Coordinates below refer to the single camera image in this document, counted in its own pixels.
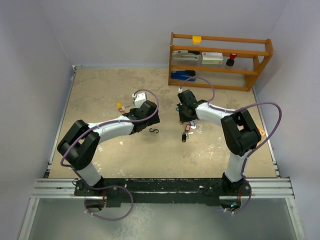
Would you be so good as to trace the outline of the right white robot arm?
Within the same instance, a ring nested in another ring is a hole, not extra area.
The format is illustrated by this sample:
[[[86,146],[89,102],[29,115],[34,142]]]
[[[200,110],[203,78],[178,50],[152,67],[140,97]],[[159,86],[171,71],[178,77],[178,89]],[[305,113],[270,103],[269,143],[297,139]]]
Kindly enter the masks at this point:
[[[221,188],[226,195],[235,195],[244,182],[248,156],[261,140],[260,131],[251,114],[247,109],[219,108],[206,100],[197,100],[191,90],[180,89],[177,96],[181,123],[202,120],[222,128],[230,155],[227,169],[222,174]]]

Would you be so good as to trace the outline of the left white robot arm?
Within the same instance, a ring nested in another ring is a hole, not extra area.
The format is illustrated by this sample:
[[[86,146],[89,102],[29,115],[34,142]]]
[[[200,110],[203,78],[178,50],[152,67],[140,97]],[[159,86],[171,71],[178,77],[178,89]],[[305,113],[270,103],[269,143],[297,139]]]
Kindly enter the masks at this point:
[[[85,182],[85,190],[91,196],[103,191],[102,176],[92,163],[99,144],[120,136],[139,133],[146,127],[160,122],[159,107],[146,100],[118,118],[101,123],[86,123],[77,120],[62,138],[57,151],[70,167]]]

